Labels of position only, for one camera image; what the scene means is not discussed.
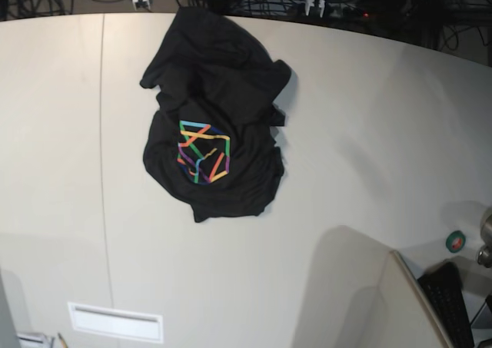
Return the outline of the black t-shirt with colourful print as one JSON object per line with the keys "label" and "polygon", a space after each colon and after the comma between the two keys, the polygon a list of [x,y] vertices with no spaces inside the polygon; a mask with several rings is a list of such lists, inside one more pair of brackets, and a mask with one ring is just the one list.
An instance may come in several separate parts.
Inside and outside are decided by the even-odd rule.
{"label": "black t-shirt with colourful print", "polygon": [[158,110],[143,153],[146,171],[194,220],[258,216],[284,165],[271,133],[285,123],[274,100],[291,68],[232,20],[178,10],[141,78]]}

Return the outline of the beige partition panel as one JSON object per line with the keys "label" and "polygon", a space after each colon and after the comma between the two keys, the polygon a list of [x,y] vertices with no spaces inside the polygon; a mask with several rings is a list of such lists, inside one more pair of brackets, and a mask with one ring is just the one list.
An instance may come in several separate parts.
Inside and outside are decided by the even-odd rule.
{"label": "beige partition panel", "polygon": [[377,285],[382,304],[371,319],[376,347],[452,347],[442,323],[397,251]]}

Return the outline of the green tape roll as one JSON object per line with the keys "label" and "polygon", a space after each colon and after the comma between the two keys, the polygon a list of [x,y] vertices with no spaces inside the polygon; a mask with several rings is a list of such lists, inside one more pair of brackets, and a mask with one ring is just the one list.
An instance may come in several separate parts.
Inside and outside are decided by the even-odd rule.
{"label": "green tape roll", "polygon": [[466,245],[466,236],[460,230],[450,233],[445,241],[447,250],[453,254],[460,252]]}

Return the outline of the black keyboard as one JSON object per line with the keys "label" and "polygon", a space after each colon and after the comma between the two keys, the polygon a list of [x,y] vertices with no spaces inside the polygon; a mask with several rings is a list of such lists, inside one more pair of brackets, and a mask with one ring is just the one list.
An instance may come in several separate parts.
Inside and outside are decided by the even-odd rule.
{"label": "black keyboard", "polygon": [[455,263],[443,263],[417,281],[453,346],[474,347],[462,282]]}

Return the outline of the silver metal cylinder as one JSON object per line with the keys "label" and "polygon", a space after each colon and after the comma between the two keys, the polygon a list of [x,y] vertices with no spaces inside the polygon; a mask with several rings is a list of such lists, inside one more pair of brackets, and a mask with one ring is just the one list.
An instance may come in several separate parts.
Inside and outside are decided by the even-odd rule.
{"label": "silver metal cylinder", "polygon": [[487,269],[491,268],[491,218],[491,208],[489,208],[480,222],[480,238],[484,244],[477,252],[477,263]]}

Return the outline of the yellow pencil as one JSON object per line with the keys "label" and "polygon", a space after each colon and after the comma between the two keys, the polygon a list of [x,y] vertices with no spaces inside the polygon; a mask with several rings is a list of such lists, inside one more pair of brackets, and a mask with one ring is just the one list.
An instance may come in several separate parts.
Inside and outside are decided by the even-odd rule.
{"label": "yellow pencil", "polygon": [[58,333],[57,336],[58,336],[58,340],[61,344],[61,347],[62,348],[68,348],[68,344],[66,343],[64,337],[60,333]]}

